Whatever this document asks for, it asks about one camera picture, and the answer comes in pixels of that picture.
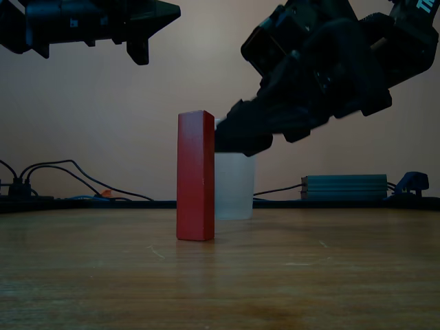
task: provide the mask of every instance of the black cable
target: black cable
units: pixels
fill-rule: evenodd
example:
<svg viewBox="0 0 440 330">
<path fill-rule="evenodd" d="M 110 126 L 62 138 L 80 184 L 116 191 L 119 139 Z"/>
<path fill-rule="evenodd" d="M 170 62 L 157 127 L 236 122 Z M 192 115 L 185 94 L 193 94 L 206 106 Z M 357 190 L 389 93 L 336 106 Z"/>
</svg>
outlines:
<svg viewBox="0 0 440 330">
<path fill-rule="evenodd" d="M 292 186 L 292 187 L 287 187 L 287 188 L 282 188 L 282 189 L 276 189 L 276 190 L 269 190 L 269 191 L 263 191 L 263 192 L 258 192 L 256 194 L 254 194 L 254 196 L 260 196 L 260 195 L 266 195 L 266 194 L 272 194 L 272 193 L 277 193 L 279 191 L 286 191 L 286 190 L 291 190 L 291 189 L 295 189 L 295 188 L 299 188 L 304 186 L 303 184 L 297 184 L 296 186 Z"/>
<path fill-rule="evenodd" d="M 28 182 L 30 180 L 30 176 L 31 174 L 40 169 L 40 168 L 56 168 L 57 170 L 60 171 L 64 171 L 66 173 L 69 173 L 72 177 L 74 177 L 75 179 L 81 181 L 83 184 L 85 184 L 87 187 L 89 187 L 95 194 L 97 194 L 98 196 L 100 196 L 100 193 L 92 186 L 90 186 L 86 181 L 84 181 L 83 179 L 81 179 L 80 177 L 76 176 L 75 174 L 73 174 L 72 172 L 70 172 L 69 170 L 66 170 L 65 168 L 59 167 L 59 166 L 52 166 L 52 165 L 42 165 L 42 166 L 37 166 L 35 168 L 33 168 L 29 174 L 27 175 L 26 181 Z"/>
<path fill-rule="evenodd" d="M 139 194 L 135 194 L 132 192 L 128 192 L 128 191 L 124 191 L 124 190 L 120 190 L 120 189 L 116 189 L 113 188 L 112 186 L 109 186 L 108 184 L 104 184 L 101 181 L 98 181 L 97 179 L 94 179 L 93 177 L 89 176 L 86 172 L 83 171 L 83 169 L 81 167 L 79 167 L 79 165 L 72 159 L 67 159 L 67 160 L 61 160 L 59 162 L 46 162 L 46 163 L 38 163 L 38 164 L 34 164 L 31 166 L 28 166 L 27 168 L 25 168 L 23 170 L 23 172 L 21 172 L 20 174 L 20 178 L 23 179 L 23 176 L 26 174 L 26 172 L 28 170 L 30 170 L 31 168 L 34 168 L 35 166 L 42 166 L 42 165 L 53 165 L 53 164 L 64 164 L 64 163 L 72 163 L 87 179 L 90 179 L 93 182 L 96 182 L 97 184 L 100 184 L 101 186 L 104 186 L 108 189 L 112 189 L 118 193 L 122 193 L 122 194 L 126 194 L 126 195 L 130 195 L 130 196 L 136 196 L 136 197 L 140 197 L 143 199 L 148 199 L 149 201 L 154 201 L 154 199 L 151 199 L 150 197 L 144 196 L 144 195 L 139 195 Z"/>
<path fill-rule="evenodd" d="M 0 160 L 0 164 L 3 164 L 4 166 L 6 166 L 6 168 L 8 168 L 9 171 L 11 171 L 11 173 L 14 175 L 14 178 L 17 178 L 17 174 L 15 173 L 14 169 L 7 165 L 3 160 Z"/>
</svg>

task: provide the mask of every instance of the power adapter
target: power adapter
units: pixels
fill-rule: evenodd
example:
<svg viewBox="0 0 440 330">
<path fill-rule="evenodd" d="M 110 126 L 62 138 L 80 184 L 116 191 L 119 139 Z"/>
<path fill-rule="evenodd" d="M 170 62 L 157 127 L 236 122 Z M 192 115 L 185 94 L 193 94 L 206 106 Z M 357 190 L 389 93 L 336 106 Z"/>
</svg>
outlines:
<svg viewBox="0 0 440 330">
<path fill-rule="evenodd" d="M 23 183 L 23 179 L 16 177 L 9 186 L 8 196 L 19 199 L 30 199 L 32 189 L 30 183 L 27 181 Z"/>
</svg>

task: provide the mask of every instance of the black robotic arm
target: black robotic arm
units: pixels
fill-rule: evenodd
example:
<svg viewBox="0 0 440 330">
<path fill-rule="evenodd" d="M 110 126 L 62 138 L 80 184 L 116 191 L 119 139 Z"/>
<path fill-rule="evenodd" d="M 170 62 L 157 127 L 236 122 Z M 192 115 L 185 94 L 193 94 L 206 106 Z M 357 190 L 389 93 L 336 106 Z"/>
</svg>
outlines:
<svg viewBox="0 0 440 330">
<path fill-rule="evenodd" d="M 289 0 L 242 47 L 262 75 L 255 99 L 217 126 L 216 151 L 254 155 L 310 135 L 331 116 L 372 115 L 392 105 L 389 89 L 429 69 L 440 0 L 394 0 L 391 14 L 358 21 L 348 0 Z"/>
<path fill-rule="evenodd" d="M 180 17 L 180 7 L 156 0 L 20 0 L 22 13 L 0 0 L 0 44 L 49 58 L 52 43 L 111 39 L 126 42 L 138 65 L 149 63 L 149 38 Z"/>
</svg>

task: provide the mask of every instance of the red wooden block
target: red wooden block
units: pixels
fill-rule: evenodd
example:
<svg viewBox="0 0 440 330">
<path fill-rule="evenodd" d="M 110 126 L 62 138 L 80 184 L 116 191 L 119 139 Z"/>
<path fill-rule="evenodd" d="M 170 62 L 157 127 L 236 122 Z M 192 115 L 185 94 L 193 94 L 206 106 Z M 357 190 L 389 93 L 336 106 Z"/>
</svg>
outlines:
<svg viewBox="0 0 440 330">
<path fill-rule="evenodd" d="M 177 142 L 177 238 L 214 238 L 214 117 L 179 114 Z"/>
</svg>

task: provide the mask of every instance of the electrical wire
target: electrical wire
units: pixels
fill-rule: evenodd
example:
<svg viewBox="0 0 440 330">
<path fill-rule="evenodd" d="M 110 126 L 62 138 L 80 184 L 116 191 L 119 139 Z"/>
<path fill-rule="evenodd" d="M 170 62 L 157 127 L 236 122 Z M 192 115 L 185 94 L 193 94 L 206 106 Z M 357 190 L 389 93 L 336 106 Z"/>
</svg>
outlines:
<svg viewBox="0 0 440 330">
<path fill-rule="evenodd" d="M 256 194 L 254 194 L 254 196 L 260 196 L 260 195 L 266 195 L 266 194 L 272 194 L 272 193 L 277 193 L 279 191 L 286 191 L 286 190 L 291 190 L 291 189 L 295 189 L 295 188 L 299 188 L 304 186 L 303 184 L 297 184 L 296 186 L 292 186 L 292 187 L 287 187 L 287 188 L 281 188 L 281 189 L 276 189 L 276 190 L 269 190 L 269 191 L 263 191 L 263 192 L 258 192 Z"/>
<path fill-rule="evenodd" d="M 73 173 L 70 172 L 69 170 L 66 170 L 65 168 L 62 168 L 62 167 L 59 167 L 59 166 L 42 165 L 42 166 L 34 167 L 34 168 L 29 172 L 29 174 L 27 175 L 26 181 L 28 182 L 28 181 L 30 180 L 30 176 L 31 176 L 31 174 L 32 174 L 34 171 L 36 171 L 36 170 L 38 170 L 38 169 L 40 169 L 40 168 L 55 168 L 55 169 L 57 169 L 57 170 L 60 170 L 60 171 L 63 171 L 63 172 L 69 173 L 72 177 L 74 177 L 74 178 L 77 179 L 78 181 L 81 181 L 83 184 L 85 184 L 87 187 L 89 187 L 90 190 L 92 190 L 95 194 L 97 194 L 98 196 L 100 196 L 100 193 L 99 193 L 94 187 L 90 186 L 86 181 L 84 181 L 84 180 L 81 179 L 80 177 L 76 176 L 75 174 L 73 174 Z"/>
<path fill-rule="evenodd" d="M 67 159 L 67 160 L 61 160 L 59 162 L 46 162 L 46 163 L 38 163 L 38 164 L 33 164 L 31 166 L 28 166 L 27 168 L 25 168 L 23 170 L 23 172 L 21 172 L 20 174 L 20 178 L 23 179 L 24 175 L 26 174 L 26 172 L 28 170 L 30 170 L 31 168 L 34 168 L 36 166 L 43 166 L 43 165 L 54 165 L 54 164 L 64 164 L 64 163 L 72 163 L 87 179 L 90 179 L 91 181 L 100 184 L 101 186 L 104 186 L 108 189 L 112 189 L 113 191 L 116 191 L 118 193 L 122 193 L 122 194 L 126 194 L 126 195 L 130 195 L 130 196 L 135 196 L 135 197 L 140 197 L 143 199 L 148 199 L 149 201 L 154 201 L 154 199 L 151 199 L 150 197 L 144 196 L 144 195 L 139 195 L 139 194 L 135 194 L 133 192 L 128 192 L 128 191 L 124 191 L 124 190 L 120 190 L 120 189 L 116 189 L 112 186 L 109 186 L 108 184 L 104 184 L 101 181 L 98 181 L 97 179 L 94 179 L 93 177 L 91 177 L 90 175 L 88 175 L 81 167 L 79 167 L 79 165 L 72 159 Z"/>
<path fill-rule="evenodd" d="M 66 198 L 67 200 L 78 200 L 78 199 L 91 199 L 94 201 L 109 201 L 107 198 L 101 198 L 101 197 L 95 197 L 95 196 L 88 196 L 88 195 L 83 195 L 83 196 L 75 196 L 75 197 L 70 197 L 70 198 Z"/>
<path fill-rule="evenodd" d="M 17 173 L 14 171 L 14 169 L 11 166 L 6 164 L 3 160 L 0 160 L 0 164 L 3 164 L 9 171 L 11 171 L 15 179 L 17 178 Z"/>
<path fill-rule="evenodd" d="M 104 198 L 104 197 L 95 197 L 95 196 L 88 196 L 88 195 L 75 196 L 75 197 L 70 197 L 70 198 L 66 198 L 66 199 L 67 200 L 91 199 L 94 201 L 132 201 L 131 199 L 124 198 L 124 197 Z"/>
</svg>

